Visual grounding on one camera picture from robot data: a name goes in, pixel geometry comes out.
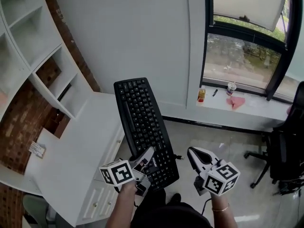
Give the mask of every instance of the bracelet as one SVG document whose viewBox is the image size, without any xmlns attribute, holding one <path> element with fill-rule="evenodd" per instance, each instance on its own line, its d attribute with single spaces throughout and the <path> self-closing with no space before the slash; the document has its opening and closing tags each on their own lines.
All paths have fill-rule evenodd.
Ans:
<svg viewBox="0 0 304 228">
<path fill-rule="evenodd" d="M 228 209 L 229 207 L 230 207 L 230 204 L 228 204 L 228 206 L 227 206 L 226 208 L 220 209 L 220 210 L 218 210 L 218 209 L 213 209 L 213 208 L 212 208 L 212 211 L 213 211 L 213 212 L 223 212 L 223 211 L 225 211 L 226 209 Z"/>
</svg>

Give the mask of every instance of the black keyboard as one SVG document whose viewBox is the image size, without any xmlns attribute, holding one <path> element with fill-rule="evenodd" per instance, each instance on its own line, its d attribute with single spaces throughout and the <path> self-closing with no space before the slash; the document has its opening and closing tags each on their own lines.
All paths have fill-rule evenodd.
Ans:
<svg viewBox="0 0 304 228">
<path fill-rule="evenodd" d="M 169 136 L 153 92 L 146 78 L 114 83 L 124 133 L 132 156 L 137 158 L 153 146 L 155 153 L 144 169 L 150 190 L 163 189 L 179 178 Z"/>
</svg>

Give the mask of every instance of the brick wall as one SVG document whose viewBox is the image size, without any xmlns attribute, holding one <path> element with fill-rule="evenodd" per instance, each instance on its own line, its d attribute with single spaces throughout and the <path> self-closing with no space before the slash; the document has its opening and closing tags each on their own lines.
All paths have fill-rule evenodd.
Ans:
<svg viewBox="0 0 304 228">
<path fill-rule="evenodd" d="M 91 74 L 73 37 L 62 21 L 56 0 L 46 0 L 53 20 L 73 59 L 91 88 L 100 92 L 100 87 Z M 38 76 L 46 84 L 51 84 L 60 70 L 49 59 L 39 70 Z M 37 140 L 43 127 L 60 137 L 69 118 L 58 114 L 27 80 L 14 97 L 0 123 L 0 163 L 23 174 L 29 160 L 30 143 Z M 0 227 L 21 228 L 22 197 L 24 193 L 0 183 Z"/>
</svg>

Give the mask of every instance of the baseboard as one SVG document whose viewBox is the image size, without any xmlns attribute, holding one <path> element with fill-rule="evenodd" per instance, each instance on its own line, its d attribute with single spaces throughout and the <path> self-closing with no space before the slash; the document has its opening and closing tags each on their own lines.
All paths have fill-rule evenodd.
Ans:
<svg viewBox="0 0 304 228">
<path fill-rule="evenodd" d="M 240 132 L 240 133 L 252 133 L 252 134 L 257 134 L 257 135 L 268 135 L 269 134 L 269 132 L 264 132 L 264 131 L 243 129 L 243 128 L 237 128 L 237 127 L 228 127 L 228 126 L 222 126 L 222 125 L 217 125 L 217 124 L 202 123 L 202 122 L 190 121 L 190 120 L 176 118 L 176 117 L 162 116 L 162 118 L 164 120 L 172 121 L 172 122 L 191 124 L 191 125 L 210 127 L 210 128 L 217 128 L 217 129 L 235 131 L 235 132 Z"/>
</svg>

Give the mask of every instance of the window frame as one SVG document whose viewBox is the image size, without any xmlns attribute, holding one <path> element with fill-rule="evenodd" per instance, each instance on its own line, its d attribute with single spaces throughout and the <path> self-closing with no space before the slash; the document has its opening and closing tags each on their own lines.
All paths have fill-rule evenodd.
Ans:
<svg viewBox="0 0 304 228">
<path fill-rule="evenodd" d="M 259 46 L 266 47 L 275 52 L 281 54 L 280 60 L 272 73 L 272 76 L 266 86 L 266 88 L 258 88 L 255 86 L 244 85 L 236 83 L 236 91 L 243 93 L 249 93 L 266 97 L 266 100 L 271 99 L 278 100 L 285 103 L 292 103 L 293 99 L 276 93 L 276 90 L 280 86 L 295 53 L 295 48 L 300 35 L 303 13 L 303 0 L 290 0 L 290 16 L 288 31 L 286 33 L 285 42 L 282 42 L 276 38 L 263 34 L 259 31 L 255 31 L 250 28 L 225 23 L 221 21 L 213 21 L 213 0 L 205 0 L 206 6 L 206 23 L 205 23 L 205 42 L 202 62 L 202 72 L 200 77 L 199 86 L 213 86 L 220 88 L 227 88 L 228 80 L 214 79 L 204 77 L 204 69 L 207 53 L 207 41 L 208 34 L 222 35 L 231 38 L 237 38 L 240 40 L 255 43 Z"/>
</svg>

